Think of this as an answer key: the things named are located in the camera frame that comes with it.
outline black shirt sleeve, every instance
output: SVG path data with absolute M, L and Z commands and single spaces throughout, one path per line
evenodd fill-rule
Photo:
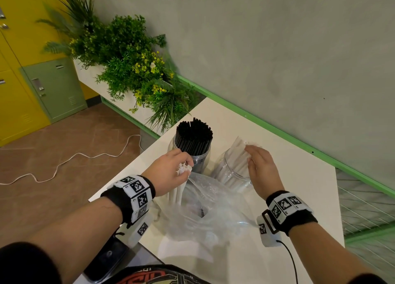
M 387 284 L 383 279 L 381 279 L 379 276 L 376 276 L 374 274 L 363 274 L 359 275 L 355 279 L 351 280 L 348 284 Z
M 61 284 L 59 272 L 49 256 L 28 242 L 0 248 L 0 283 Z

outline smartphone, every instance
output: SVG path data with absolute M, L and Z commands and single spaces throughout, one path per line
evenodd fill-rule
M 121 262 L 128 250 L 128 246 L 115 236 L 111 236 L 84 270 L 84 276 L 91 283 L 103 281 Z

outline black cable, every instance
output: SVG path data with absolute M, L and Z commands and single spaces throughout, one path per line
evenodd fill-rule
M 281 240 L 276 240 L 276 242 L 279 242 L 280 244 L 282 244 L 282 245 L 287 249 L 289 255 L 291 256 L 292 263 L 294 264 L 294 269 L 295 269 L 296 284 L 299 284 L 299 282 L 298 282 L 298 280 L 297 280 L 296 265 L 295 265 L 294 257 L 292 257 L 291 251 L 290 251 L 289 248 L 285 245 L 285 243 L 282 242 Z

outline wristband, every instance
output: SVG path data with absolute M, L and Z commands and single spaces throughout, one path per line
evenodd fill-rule
M 299 197 L 286 190 L 279 190 L 271 194 L 266 204 L 268 215 L 273 226 L 288 236 L 290 229 L 297 225 L 317 222 L 313 210 Z
M 100 196 L 109 198 L 120 208 L 122 223 L 130 227 L 148 211 L 155 188 L 146 177 L 130 175 L 112 183 Z

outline brown tile floor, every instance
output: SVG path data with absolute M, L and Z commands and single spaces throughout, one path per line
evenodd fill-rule
M 0 183 L 33 173 L 51 178 L 56 166 L 77 152 L 118 155 L 140 129 L 104 104 L 85 109 L 0 148 Z M 36 183 L 31 176 L 0 186 L 0 247 L 21 240 L 88 202 L 99 188 L 140 153 L 132 137 L 117 158 L 83 156 L 62 165 L 57 176 Z

